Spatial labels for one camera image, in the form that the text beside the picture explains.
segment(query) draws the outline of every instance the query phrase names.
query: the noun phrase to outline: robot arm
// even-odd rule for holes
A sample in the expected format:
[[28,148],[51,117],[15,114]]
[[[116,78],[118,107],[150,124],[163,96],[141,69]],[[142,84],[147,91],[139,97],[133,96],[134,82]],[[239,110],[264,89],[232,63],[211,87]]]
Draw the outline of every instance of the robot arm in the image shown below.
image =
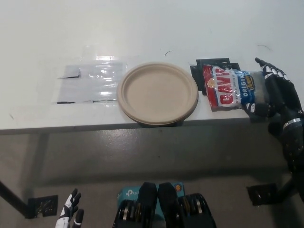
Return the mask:
[[67,201],[62,209],[59,219],[57,220],[55,228],[70,228],[70,220],[72,219],[76,211],[76,218],[74,220],[72,228],[81,228],[82,219],[84,216],[84,210],[78,210],[78,203],[81,197],[81,193],[77,194],[77,189],[69,195]]
[[294,184],[304,201],[304,112],[298,94],[282,70],[259,58],[256,62],[262,68],[270,103],[246,104],[244,109],[263,117],[280,115],[280,122],[270,123],[268,131],[280,141],[292,174],[290,183]]

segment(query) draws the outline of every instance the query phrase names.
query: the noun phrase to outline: blue box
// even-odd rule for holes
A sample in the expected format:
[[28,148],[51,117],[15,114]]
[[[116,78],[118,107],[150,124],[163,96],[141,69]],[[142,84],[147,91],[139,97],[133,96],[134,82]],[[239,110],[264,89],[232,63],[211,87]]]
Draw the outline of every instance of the blue box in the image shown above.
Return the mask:
[[[176,183],[171,183],[171,184],[173,185],[173,187],[176,190],[177,197],[185,195],[185,188],[184,188],[184,184],[182,182],[176,182]],[[123,188],[117,195],[117,207],[119,207],[119,205],[121,204],[121,202],[123,200],[137,200],[139,188],[140,188],[140,186]],[[164,219],[165,218],[163,216],[160,202],[157,199],[154,220],[164,220]]]

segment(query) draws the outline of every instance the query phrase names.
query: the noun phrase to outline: white table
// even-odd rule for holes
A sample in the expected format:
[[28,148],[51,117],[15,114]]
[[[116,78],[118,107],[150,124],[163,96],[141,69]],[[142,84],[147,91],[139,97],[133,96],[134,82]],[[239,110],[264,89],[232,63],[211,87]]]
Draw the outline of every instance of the white table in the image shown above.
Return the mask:
[[[118,105],[51,104],[56,67],[88,45],[104,56],[136,57],[128,68],[166,61],[190,72],[197,58],[229,57],[258,70],[259,57],[288,74],[303,102],[303,10],[302,0],[4,1],[0,133],[139,127]],[[247,120],[242,110],[213,113],[199,98],[185,125]]]

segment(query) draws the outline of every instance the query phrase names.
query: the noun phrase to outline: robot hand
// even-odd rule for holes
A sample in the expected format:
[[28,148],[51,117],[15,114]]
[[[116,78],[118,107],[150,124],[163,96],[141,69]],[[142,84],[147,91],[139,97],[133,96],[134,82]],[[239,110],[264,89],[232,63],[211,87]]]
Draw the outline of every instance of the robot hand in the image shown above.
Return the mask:
[[262,117],[271,117],[276,113],[281,115],[281,124],[287,124],[296,118],[303,117],[303,111],[294,84],[287,78],[286,74],[259,58],[256,62],[263,70],[265,86],[269,94],[269,104],[246,104],[244,109],[248,113]]
[[70,220],[73,217],[73,214],[77,212],[72,228],[81,228],[82,219],[84,216],[84,210],[79,209],[77,204],[79,203],[79,199],[81,197],[81,193],[77,194],[77,189],[74,189],[72,194],[67,198],[67,201],[62,209],[61,215],[57,220],[55,228],[69,228]]

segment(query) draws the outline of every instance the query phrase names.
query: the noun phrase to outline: plastic bag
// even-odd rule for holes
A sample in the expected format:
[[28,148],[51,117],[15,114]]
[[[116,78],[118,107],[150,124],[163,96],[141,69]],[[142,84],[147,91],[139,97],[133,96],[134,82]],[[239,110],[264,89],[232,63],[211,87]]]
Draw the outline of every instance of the plastic bag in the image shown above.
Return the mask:
[[203,75],[210,106],[242,108],[247,103],[267,103],[269,98],[261,72],[222,69],[204,65]]
[[57,104],[105,102],[116,100],[119,81],[126,72],[126,63],[97,60],[68,65],[61,80]]

